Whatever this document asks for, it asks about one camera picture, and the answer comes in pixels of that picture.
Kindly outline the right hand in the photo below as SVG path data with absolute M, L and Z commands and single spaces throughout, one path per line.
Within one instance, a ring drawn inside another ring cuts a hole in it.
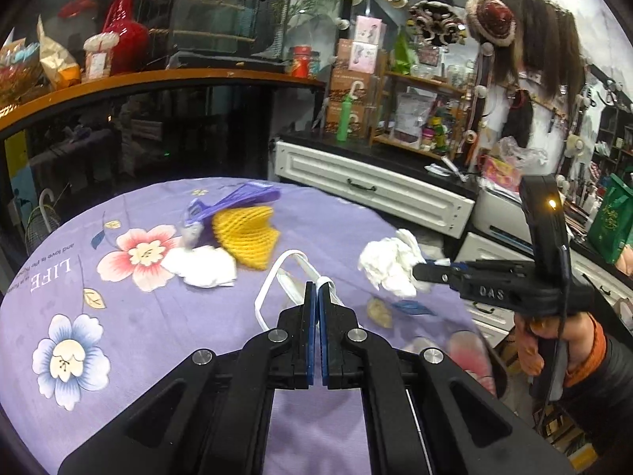
M 538 348 L 538 340 L 553 340 L 560 337 L 568 345 L 568 368 L 565 386 L 572 387 L 588 378 L 606 355 L 606 339 L 602 326 L 590 313 L 580 312 L 565 321 L 559 331 L 560 319 L 556 316 L 544 319 L 528 319 L 514 314 L 515 343 L 518 359 L 523 369 L 531 376 L 538 376 L 546 361 Z

